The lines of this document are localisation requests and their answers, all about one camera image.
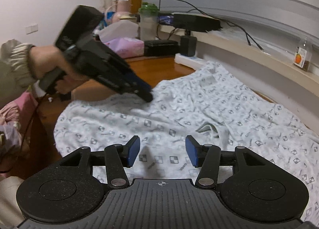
black device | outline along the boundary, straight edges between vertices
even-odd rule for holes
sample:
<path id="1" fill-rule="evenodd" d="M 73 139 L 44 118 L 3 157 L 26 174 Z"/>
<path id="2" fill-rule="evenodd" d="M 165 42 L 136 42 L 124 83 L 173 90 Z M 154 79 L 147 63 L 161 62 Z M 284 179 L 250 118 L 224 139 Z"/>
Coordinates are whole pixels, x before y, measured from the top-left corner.
<path id="1" fill-rule="evenodd" d="M 92 32 L 103 17 L 97 9 L 79 5 L 60 33 L 55 46 L 79 73 L 117 93 L 135 93 L 146 102 L 151 102 L 151 86 L 140 79 L 125 60 L 102 42 L 93 39 Z M 40 80 L 39 87 L 48 94 L 55 94 L 56 81 L 65 75 L 63 70 L 55 68 Z"/>
<path id="2" fill-rule="evenodd" d="M 196 54 L 197 37 L 189 35 L 182 36 L 180 41 L 180 54 L 188 57 L 193 57 Z"/>
<path id="3" fill-rule="evenodd" d="M 166 56 L 179 53 L 178 42 L 173 40 L 144 41 L 144 56 Z"/>
<path id="4" fill-rule="evenodd" d="M 194 32 L 220 30 L 221 22 L 210 16 L 194 13 L 173 13 L 173 26 Z"/>
<path id="5" fill-rule="evenodd" d="M 185 148 L 191 164 L 202 167 L 195 184 L 134 179 L 130 185 L 123 167 L 138 156 L 138 136 L 104 151 L 83 146 L 21 184 L 17 203 L 26 220 L 18 227 L 310 228 L 299 220 L 308 190 L 290 173 L 243 146 L 222 151 L 187 136 Z M 93 166 L 105 166 L 108 184 L 92 176 Z M 233 175 L 218 184 L 220 166 L 232 166 Z"/>

person's arm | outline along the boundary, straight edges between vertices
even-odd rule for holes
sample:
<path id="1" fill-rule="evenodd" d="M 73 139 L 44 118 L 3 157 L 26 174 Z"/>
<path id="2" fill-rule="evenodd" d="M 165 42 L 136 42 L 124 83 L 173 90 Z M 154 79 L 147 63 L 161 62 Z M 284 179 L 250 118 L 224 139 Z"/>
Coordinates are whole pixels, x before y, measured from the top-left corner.
<path id="1" fill-rule="evenodd" d="M 36 80 L 28 68 L 29 43 L 9 40 L 0 46 L 0 108 L 16 99 Z"/>
<path id="2" fill-rule="evenodd" d="M 66 94 L 85 81 L 87 77 L 76 73 L 55 46 L 35 47 L 29 43 L 10 40 L 0 46 L 0 109 L 16 99 L 29 85 L 45 73 L 59 67 L 67 75 L 56 82 L 55 89 Z"/>

electrical outlet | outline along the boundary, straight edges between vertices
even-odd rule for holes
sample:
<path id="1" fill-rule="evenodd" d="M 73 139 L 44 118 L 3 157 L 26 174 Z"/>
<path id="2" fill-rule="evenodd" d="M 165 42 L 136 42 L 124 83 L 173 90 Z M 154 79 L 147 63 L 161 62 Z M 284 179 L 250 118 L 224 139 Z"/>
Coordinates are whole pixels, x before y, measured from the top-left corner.
<path id="1" fill-rule="evenodd" d="M 38 24 L 26 27 L 26 34 L 31 34 L 38 31 Z"/>

black cable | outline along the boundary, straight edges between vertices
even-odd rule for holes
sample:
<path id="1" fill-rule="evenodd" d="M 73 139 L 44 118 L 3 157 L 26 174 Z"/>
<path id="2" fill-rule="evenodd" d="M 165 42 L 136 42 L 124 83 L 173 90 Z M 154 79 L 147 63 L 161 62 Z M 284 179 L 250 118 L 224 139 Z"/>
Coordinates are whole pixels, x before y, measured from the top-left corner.
<path id="1" fill-rule="evenodd" d="M 174 32 L 176 31 L 176 29 L 178 28 L 174 28 L 170 33 L 169 33 L 169 36 L 167 38 L 167 40 L 169 40 L 171 38 L 171 36 L 174 34 Z"/>
<path id="2" fill-rule="evenodd" d="M 191 9 L 191 10 L 188 10 L 186 13 L 192 12 L 192 11 L 194 11 L 194 10 L 197 10 L 197 9 L 193 8 L 193 9 Z"/>
<path id="3" fill-rule="evenodd" d="M 192 7 L 194 8 L 194 10 L 199 11 L 199 12 L 202 13 L 203 15 L 206 15 L 206 16 L 209 16 L 209 17 L 211 17 L 211 18 L 213 18 L 213 19 L 216 19 L 216 20 L 225 22 L 225 23 L 228 24 L 228 25 L 229 25 L 229 24 L 232 24 L 233 26 L 240 28 L 240 29 L 246 34 L 247 43 L 248 43 L 249 45 L 251 45 L 251 43 L 250 43 L 248 37 L 250 37 L 250 38 L 253 40 L 253 42 L 258 46 L 258 48 L 259 48 L 260 50 L 263 50 L 263 48 L 255 41 L 255 39 L 252 38 L 251 35 L 250 35 L 249 33 L 247 33 L 247 31 L 246 31 L 244 28 L 242 28 L 240 25 L 235 24 L 235 23 L 233 23 L 232 21 L 229 21 L 229 20 L 226 20 L 226 19 L 222 19 L 222 18 L 218 18 L 218 17 L 212 16 L 212 15 L 210 15 L 210 14 L 207 14 L 207 13 L 205 13 L 204 11 L 198 9 L 198 8 L 195 7 L 193 4 L 191 4 L 191 3 L 189 3 L 189 2 L 187 2 L 187 1 L 185 1 L 185 0 L 177 0 L 177 1 L 181 1 L 181 2 L 184 2 L 184 3 L 186 3 L 186 4 L 190 5 L 190 6 L 192 6 Z"/>
<path id="4" fill-rule="evenodd" d="M 158 39 L 160 39 L 160 38 L 159 38 L 159 24 L 160 24 L 160 23 L 157 24 L 157 28 L 156 28 L 156 37 L 157 37 Z"/>
<path id="5" fill-rule="evenodd" d="M 0 174 L 8 173 L 8 172 L 10 172 L 10 171 L 14 168 L 14 165 L 16 164 L 16 162 L 17 162 L 17 160 L 18 160 L 18 158 L 19 158 L 19 155 L 20 155 L 20 153 L 21 153 L 21 151 L 22 151 L 23 143 L 24 143 L 24 140 L 25 140 L 25 138 L 26 138 L 27 132 L 28 132 L 28 130 L 29 130 L 29 126 L 30 126 L 30 124 L 31 124 L 31 122 L 32 122 L 32 120 L 33 120 L 33 118 L 34 118 L 34 116 L 35 116 L 35 114 L 36 114 L 36 112 L 37 112 L 39 106 L 41 105 L 43 99 L 46 97 L 46 95 L 47 95 L 47 93 L 39 100 L 38 105 L 36 106 L 35 110 L 33 111 L 33 114 L 32 114 L 32 116 L 31 116 L 31 118 L 30 118 L 30 120 L 29 120 L 29 122 L 28 122 L 28 124 L 27 124 L 26 130 L 25 130 L 24 135 L 23 135 L 23 138 L 22 138 L 22 142 L 21 142 L 21 146 L 20 146 L 20 151 L 19 151 L 19 153 L 17 154 L 17 157 L 16 157 L 16 159 L 15 159 L 15 161 L 14 161 L 14 163 L 13 163 L 11 169 L 9 169 L 9 170 L 7 170 L 7 171 L 0 171 Z"/>

power strip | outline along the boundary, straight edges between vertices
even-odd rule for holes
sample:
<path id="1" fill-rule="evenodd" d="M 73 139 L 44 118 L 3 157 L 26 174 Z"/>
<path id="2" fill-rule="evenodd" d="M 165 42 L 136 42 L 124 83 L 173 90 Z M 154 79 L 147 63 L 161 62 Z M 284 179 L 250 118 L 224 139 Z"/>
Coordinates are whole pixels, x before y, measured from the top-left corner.
<path id="1" fill-rule="evenodd" d="M 196 56 L 187 57 L 180 53 L 175 54 L 175 62 L 190 67 L 193 70 L 198 70 L 207 63 L 206 60 L 197 58 Z"/>

